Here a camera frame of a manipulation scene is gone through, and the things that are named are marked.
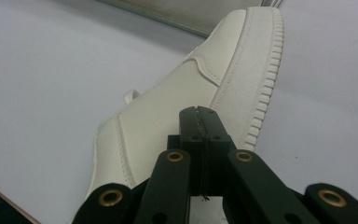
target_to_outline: shoe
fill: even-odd
[[[282,55],[277,8],[229,13],[210,37],[154,88],[126,95],[127,106],[104,122],[94,138],[88,196],[107,183],[134,188],[150,177],[167,136],[179,134],[179,112],[190,106],[217,112],[237,148],[253,150]],[[190,223],[227,223],[221,199],[193,198]]]

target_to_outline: white surface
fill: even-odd
[[[358,1],[281,11],[282,66],[255,151],[293,189],[327,182],[358,198]],[[0,190],[42,223],[67,222],[98,124],[202,41],[94,1],[0,1]]]

